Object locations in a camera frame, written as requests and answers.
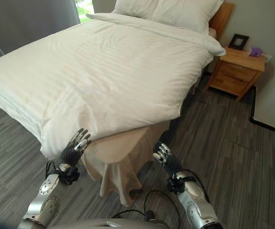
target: wooden headboard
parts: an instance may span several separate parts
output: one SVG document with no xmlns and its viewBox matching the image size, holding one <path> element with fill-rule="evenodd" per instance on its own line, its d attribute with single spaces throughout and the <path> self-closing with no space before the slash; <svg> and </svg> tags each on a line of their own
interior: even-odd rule
<svg viewBox="0 0 275 229">
<path fill-rule="evenodd" d="M 223 2 L 220 9 L 209 21 L 209 27 L 216 30 L 217 40 L 220 38 L 225 28 L 225 25 L 228 21 L 229 16 L 231 15 L 233 7 L 234 7 L 234 4 Z"/>
</svg>

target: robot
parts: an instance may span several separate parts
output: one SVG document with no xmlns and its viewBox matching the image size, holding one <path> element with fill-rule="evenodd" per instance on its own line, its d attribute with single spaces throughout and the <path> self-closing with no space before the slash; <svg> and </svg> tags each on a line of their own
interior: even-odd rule
<svg viewBox="0 0 275 229">
<path fill-rule="evenodd" d="M 86 147 L 91 143 L 87 130 L 80 129 L 63 150 L 59 165 L 50 161 L 46 165 L 46 179 L 38 195 L 30 203 L 19 224 L 19 229 L 45 229 L 58 212 L 66 189 L 79 178 L 76 167 Z M 181 163 L 168 146 L 158 143 L 153 156 L 165 168 L 169 175 L 168 189 L 174 192 L 186 211 L 187 218 L 194 229 L 223 229 L 208 196 L 195 183 L 194 177 L 188 177 L 182 171 Z M 122 229 L 169 229 L 161 220 L 150 218 L 148 222 L 129 219 L 89 219 L 69 225 L 57 225 L 49 229 L 95 229 L 98 227 L 121 227 Z"/>
</svg>

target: power outlet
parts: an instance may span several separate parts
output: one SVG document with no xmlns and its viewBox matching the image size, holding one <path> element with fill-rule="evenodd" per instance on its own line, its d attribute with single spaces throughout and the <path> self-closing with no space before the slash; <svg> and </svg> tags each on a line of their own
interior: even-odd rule
<svg viewBox="0 0 275 229">
<path fill-rule="evenodd" d="M 266 55 L 266 54 L 262 54 L 265 57 L 265 63 L 269 63 L 272 59 L 272 56 L 270 55 Z"/>
</svg>

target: robotic hand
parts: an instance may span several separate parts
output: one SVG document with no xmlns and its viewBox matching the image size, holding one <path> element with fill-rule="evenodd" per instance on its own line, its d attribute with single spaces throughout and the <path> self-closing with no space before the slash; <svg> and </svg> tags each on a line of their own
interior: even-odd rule
<svg viewBox="0 0 275 229">
<path fill-rule="evenodd" d="M 208 197 L 196 185 L 194 177 L 187 177 L 182 172 L 182 166 L 177 157 L 164 144 L 154 147 L 153 156 L 169 174 L 168 190 L 174 192 L 183 205 L 188 220 L 194 229 L 223 229 Z"/>
<path fill-rule="evenodd" d="M 46 165 L 46 179 L 42 183 L 36 198 L 30 203 L 27 213 L 19 224 L 20 229 L 46 228 L 58 212 L 60 201 L 64 197 L 67 186 L 77 181 L 80 173 L 77 165 L 85 148 L 91 143 L 87 130 L 80 129 L 69 141 L 61 153 L 58 166 L 53 161 Z"/>
</svg>

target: photo frame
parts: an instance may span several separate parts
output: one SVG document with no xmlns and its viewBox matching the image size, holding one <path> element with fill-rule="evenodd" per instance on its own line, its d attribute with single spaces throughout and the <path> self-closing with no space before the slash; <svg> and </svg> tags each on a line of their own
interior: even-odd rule
<svg viewBox="0 0 275 229">
<path fill-rule="evenodd" d="M 248 39 L 248 36 L 235 33 L 228 47 L 232 49 L 243 50 Z"/>
</svg>

